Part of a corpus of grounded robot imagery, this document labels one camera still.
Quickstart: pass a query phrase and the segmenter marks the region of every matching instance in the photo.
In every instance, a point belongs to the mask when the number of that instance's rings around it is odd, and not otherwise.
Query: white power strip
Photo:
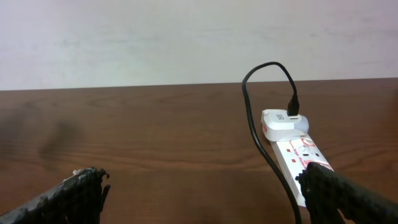
[[[265,112],[262,114],[262,132],[267,136],[270,135],[270,129],[267,128],[268,125],[266,123],[267,119],[264,119],[265,116],[269,116],[269,114]],[[270,142],[297,204],[305,207],[305,199],[301,194],[301,186],[299,182],[295,180],[296,176],[301,174],[303,170],[307,168],[309,162],[317,162],[330,170],[333,169],[312,141],[311,137],[307,134],[289,141]]]

